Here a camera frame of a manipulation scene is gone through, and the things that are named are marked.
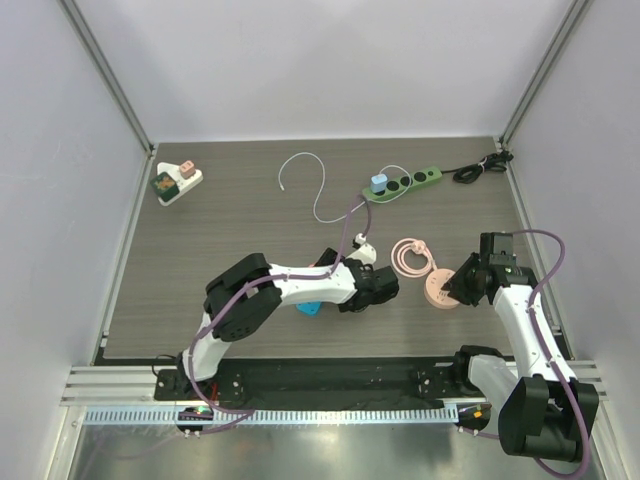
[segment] pink cable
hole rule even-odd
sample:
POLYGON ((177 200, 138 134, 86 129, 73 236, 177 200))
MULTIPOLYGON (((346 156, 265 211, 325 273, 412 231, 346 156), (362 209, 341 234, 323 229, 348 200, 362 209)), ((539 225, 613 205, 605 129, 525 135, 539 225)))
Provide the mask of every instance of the pink cable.
POLYGON ((427 248, 426 243, 415 238, 403 238, 393 246, 391 249, 391 264, 396 272, 408 278, 424 277, 431 270, 436 269, 436 262, 433 260, 433 255, 427 248), (407 265, 405 255, 409 251, 416 255, 424 256, 427 259, 427 264, 420 269, 407 265))

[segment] white panel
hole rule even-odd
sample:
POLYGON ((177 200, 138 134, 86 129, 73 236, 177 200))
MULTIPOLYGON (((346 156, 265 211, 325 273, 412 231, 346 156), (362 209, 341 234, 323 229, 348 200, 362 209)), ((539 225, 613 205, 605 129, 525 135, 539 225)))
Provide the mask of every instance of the white panel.
POLYGON ((54 1, 0 2, 0 464, 43 478, 144 154, 54 1))
MULTIPOLYGON (((536 227, 561 235, 557 290, 571 345, 593 358, 637 462, 640 417, 640 4, 596 1, 516 134, 536 227)), ((557 248, 548 247, 547 265, 557 248)), ((640 471, 640 464, 630 471, 640 471)))
POLYGON ((79 0, 154 141, 498 134, 569 0, 79 0))

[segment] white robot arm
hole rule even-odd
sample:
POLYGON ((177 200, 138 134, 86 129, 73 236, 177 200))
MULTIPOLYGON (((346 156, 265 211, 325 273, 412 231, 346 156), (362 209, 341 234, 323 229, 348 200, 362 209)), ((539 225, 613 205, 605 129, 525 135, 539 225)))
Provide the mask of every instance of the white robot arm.
MULTIPOLYGON (((268 288, 256 290, 229 312, 225 321, 216 326, 212 335, 199 341, 193 353, 194 380, 204 381, 218 371, 220 360, 231 346, 257 330, 280 307, 308 302, 327 302, 339 306, 341 312, 361 311, 370 304, 384 303, 398 293, 398 279, 391 269, 374 270, 376 250, 361 236, 358 248, 341 261, 333 274, 322 280, 274 280, 268 288)), ((316 265, 331 265, 337 253, 327 249, 316 265)), ((247 281, 260 276, 321 276, 330 266, 290 268, 266 264, 262 254, 253 254, 229 269, 207 286, 205 312, 199 330, 211 323, 212 317, 234 291, 247 281)), ((181 370, 188 372, 188 349, 182 353, 181 370)))
POLYGON ((443 288, 465 305, 477 306, 487 296, 507 331, 518 374, 499 352, 469 346, 456 354, 457 371, 459 380, 479 389, 498 413, 505 453, 575 462, 582 458, 582 439, 558 374, 569 384, 589 435, 599 397, 593 385, 578 381, 563 358, 539 297, 530 315, 536 285, 533 271, 516 264, 511 234, 481 235, 480 253, 472 253, 443 288))

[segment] aluminum frame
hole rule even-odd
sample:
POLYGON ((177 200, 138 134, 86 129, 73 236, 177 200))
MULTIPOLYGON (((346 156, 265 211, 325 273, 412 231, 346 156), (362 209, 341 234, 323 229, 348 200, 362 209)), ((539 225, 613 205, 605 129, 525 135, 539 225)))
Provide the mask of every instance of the aluminum frame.
MULTIPOLYGON (((505 149, 505 146, 500 142, 500 139, 494 138, 494 142, 498 151, 505 149)), ((516 207, 518 219, 520 220, 520 225, 523 229, 530 230, 534 228, 534 225, 531 221, 531 218, 529 217, 527 205, 524 200, 524 196, 522 195, 522 190, 518 185, 515 168, 516 166, 513 163, 509 164, 509 168, 507 168, 506 172, 507 180, 509 181, 509 187, 511 188, 511 195, 513 197, 513 203, 516 207)), ((537 278, 543 278, 547 275, 548 272, 542 259, 542 250, 540 249, 538 242, 539 238, 540 237, 536 235, 525 235, 525 242, 529 250, 531 261, 533 262, 533 271, 535 272, 537 278)), ((551 314, 550 318, 548 319, 549 323, 552 329, 557 331, 562 327, 562 315, 558 300, 556 299, 556 294, 554 292, 554 283, 554 279, 552 278, 549 284, 549 288, 545 289, 543 295, 546 306, 550 311, 549 313, 551 314)))
MULTIPOLYGON (((508 365, 516 374, 515 362, 509 362, 508 365)), ((625 469, 623 454, 616 448, 617 440, 610 421, 610 404, 595 363, 572 360, 569 361, 569 366, 581 381, 592 383, 600 395, 600 410, 592 438, 607 478, 621 480, 631 478, 625 469)), ((153 400, 155 382, 156 377, 152 374, 150 367, 72 368, 60 403, 64 419, 47 480, 65 480, 69 475, 88 407, 203 405, 203 402, 199 401, 156 402, 153 400)), ((447 398, 443 401, 446 405, 452 405, 482 403, 486 399, 484 397, 447 398)))
POLYGON ((558 58, 566 47, 567 43, 571 39, 571 35, 575 31, 580 21, 584 18, 585 13, 591 6, 593 0, 573 0, 567 13, 565 14, 560 27, 556 31, 551 43, 547 47, 540 64, 536 68, 533 77, 529 81, 529 85, 524 91, 524 94, 520 98, 516 109, 514 110, 504 133, 500 137, 500 143, 508 145, 511 139, 515 135, 516 130, 522 123, 529 107, 533 103, 534 99, 538 95, 538 92, 542 88, 544 81, 547 79, 551 70, 555 66, 558 58))
POLYGON ((147 157, 146 161, 142 165, 140 170, 140 176, 138 178, 138 186, 136 187, 136 196, 129 212, 129 221, 125 229, 122 242, 118 248, 116 268, 109 288, 109 293, 105 299, 105 303, 102 306, 102 323, 100 327, 100 336, 94 347, 93 356, 94 361, 98 354, 99 349, 106 346, 107 338, 109 336, 109 327, 111 326, 111 319, 113 318, 113 312, 116 308, 116 302, 118 300, 118 293, 120 292, 120 285, 122 284, 122 278, 124 276, 124 269, 129 258, 129 251, 131 250, 131 244, 133 243, 133 236, 135 234, 136 226, 138 224, 138 218, 140 217, 140 210, 142 208, 142 201, 144 199, 144 193, 146 191, 147 182, 151 175, 151 170, 158 152, 157 146, 154 146, 151 153, 147 157))
POLYGON ((107 58, 102 52, 102 48, 100 48, 100 45, 93 35, 91 28, 89 28, 87 21, 82 15, 82 11, 76 4, 75 0, 58 0, 58 4, 67 15, 69 23, 84 45, 87 54, 93 61, 96 70, 102 77, 105 86, 111 93, 111 96, 113 97, 113 100, 118 108, 120 108, 120 111, 127 120, 127 123, 129 123, 129 126, 140 142, 140 145, 142 146, 144 151, 147 152, 147 154, 151 154, 153 144, 151 140, 149 140, 147 133, 144 131, 144 128, 142 127, 142 124, 140 123, 140 120, 136 115, 136 112, 133 110, 131 103, 129 103, 124 90, 120 86, 120 82, 118 82, 117 77, 113 73, 109 62, 107 61, 107 58))

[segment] wooden tabletop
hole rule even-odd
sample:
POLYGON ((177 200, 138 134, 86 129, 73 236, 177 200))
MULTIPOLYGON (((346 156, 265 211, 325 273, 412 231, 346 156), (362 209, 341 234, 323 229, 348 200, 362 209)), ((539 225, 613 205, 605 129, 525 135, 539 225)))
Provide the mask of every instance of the wooden tabletop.
MULTIPOLYGON (((192 160, 204 181, 169 207, 147 189, 105 357, 155 357, 186 348, 201 321, 206 284, 249 253, 262 252, 280 265, 307 266, 326 247, 338 248, 342 222, 324 225, 312 215, 322 180, 317 161, 308 156, 293 160, 283 173, 286 191, 278 187, 281 164, 300 151, 325 162, 318 214, 332 219, 343 215, 355 194, 387 164, 409 171, 444 170, 477 162, 495 147, 491 138, 160 145, 157 162, 192 160)), ((364 208, 353 215, 349 240, 365 220, 364 208)), ((503 174, 487 173, 471 185, 455 184, 445 175, 433 187, 374 205, 368 240, 378 251, 377 267, 389 264, 396 241, 415 237, 427 243, 439 267, 456 270, 477 251, 480 233, 517 228, 503 174)), ((522 238, 515 247, 527 265, 522 238)), ((361 313, 341 314, 334 305, 323 305, 316 317, 293 307, 279 309, 258 332, 234 343, 228 356, 448 355, 463 344, 511 352, 486 300, 478 308, 438 310, 425 300, 423 287, 424 279, 401 277, 397 298, 361 313)))

